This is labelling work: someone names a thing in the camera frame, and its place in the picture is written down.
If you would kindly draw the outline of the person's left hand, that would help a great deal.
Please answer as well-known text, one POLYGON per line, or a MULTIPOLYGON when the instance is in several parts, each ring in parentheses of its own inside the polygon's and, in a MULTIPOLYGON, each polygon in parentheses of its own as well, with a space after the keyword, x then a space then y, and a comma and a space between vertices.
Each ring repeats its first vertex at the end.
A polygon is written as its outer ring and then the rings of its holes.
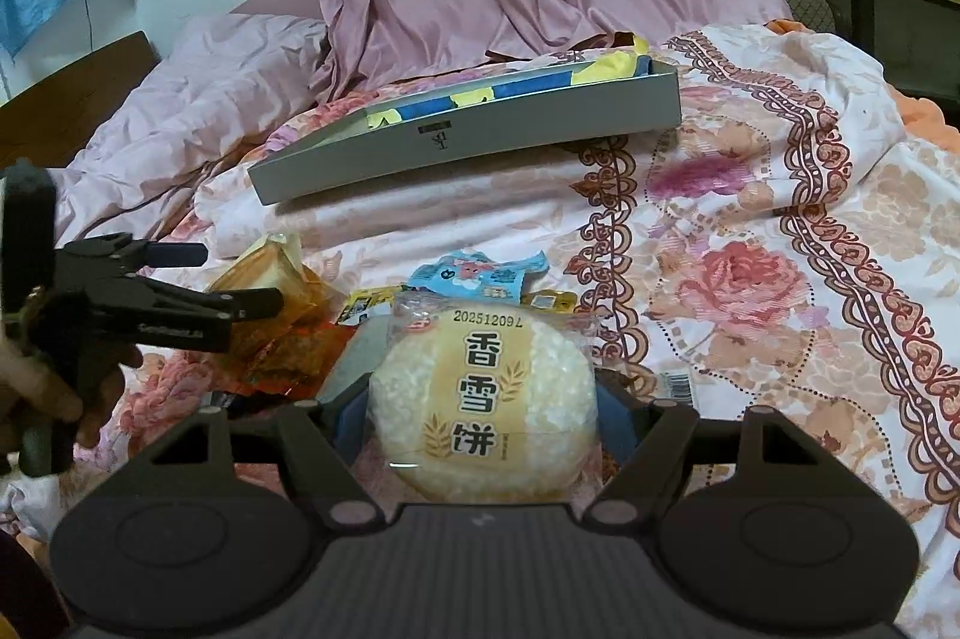
POLYGON ((75 442, 83 449, 98 446, 101 430, 124 395, 124 368, 137 369, 142 363, 137 346, 112 353, 109 371, 99 382, 98 400, 83 402, 42 361, 23 355, 18 346, 2 338, 2 454, 20 449, 21 434, 13 423, 13 410, 20 402, 33 412, 78 424, 75 442))

